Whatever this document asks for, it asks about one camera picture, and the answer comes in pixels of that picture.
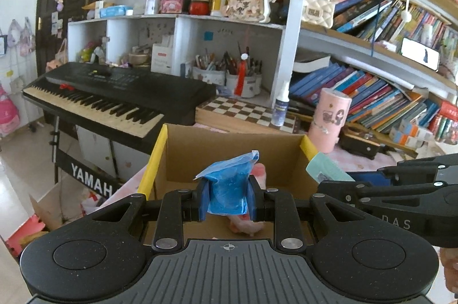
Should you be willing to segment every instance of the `chessboard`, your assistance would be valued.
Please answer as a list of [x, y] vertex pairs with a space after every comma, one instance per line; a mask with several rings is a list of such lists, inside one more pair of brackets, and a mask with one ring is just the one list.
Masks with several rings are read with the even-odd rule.
[[271, 119], [272, 109], [232, 98], [218, 97], [196, 109], [196, 123], [220, 130], [253, 134], [299, 132], [301, 121], [290, 113], [281, 127], [271, 124]]

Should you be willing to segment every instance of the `pencil holder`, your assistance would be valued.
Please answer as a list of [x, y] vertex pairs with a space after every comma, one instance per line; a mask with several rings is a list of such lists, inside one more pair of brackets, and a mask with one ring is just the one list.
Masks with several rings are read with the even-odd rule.
[[[238, 75], [227, 74], [226, 75], [226, 87], [234, 93], [237, 87], [237, 81], [239, 80]], [[242, 98], [254, 98], [256, 93], [256, 76], [245, 77], [242, 90]]]
[[202, 70], [196, 66], [192, 68], [192, 78], [220, 86], [224, 86], [226, 82], [224, 70]]

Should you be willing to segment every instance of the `sticky note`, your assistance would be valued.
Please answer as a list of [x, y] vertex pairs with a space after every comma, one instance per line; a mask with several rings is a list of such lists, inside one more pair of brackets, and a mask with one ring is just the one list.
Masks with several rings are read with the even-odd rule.
[[212, 41], [213, 40], [213, 32], [212, 31], [206, 31], [203, 34], [203, 40], [204, 41]]

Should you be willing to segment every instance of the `pink cylindrical container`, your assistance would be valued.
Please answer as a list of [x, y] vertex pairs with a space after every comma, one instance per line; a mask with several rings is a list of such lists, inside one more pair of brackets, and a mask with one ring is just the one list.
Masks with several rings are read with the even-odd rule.
[[313, 115], [308, 136], [319, 152], [330, 153], [345, 124], [351, 98], [340, 91], [324, 88]]

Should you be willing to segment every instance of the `yellow tape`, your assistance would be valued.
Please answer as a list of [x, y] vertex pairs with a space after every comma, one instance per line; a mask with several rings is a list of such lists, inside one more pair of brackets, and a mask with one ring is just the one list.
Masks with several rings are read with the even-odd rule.
[[157, 137], [156, 144], [154, 144], [153, 152], [149, 158], [146, 171], [143, 174], [143, 177], [138, 187], [138, 193], [145, 194], [146, 199], [149, 199], [149, 196], [153, 190], [154, 180], [159, 170], [159, 164], [161, 162], [162, 154], [164, 152], [165, 144], [167, 142], [167, 125], [163, 125], [159, 136]]
[[307, 135], [302, 138], [301, 149], [309, 161], [318, 154], [317, 148]]

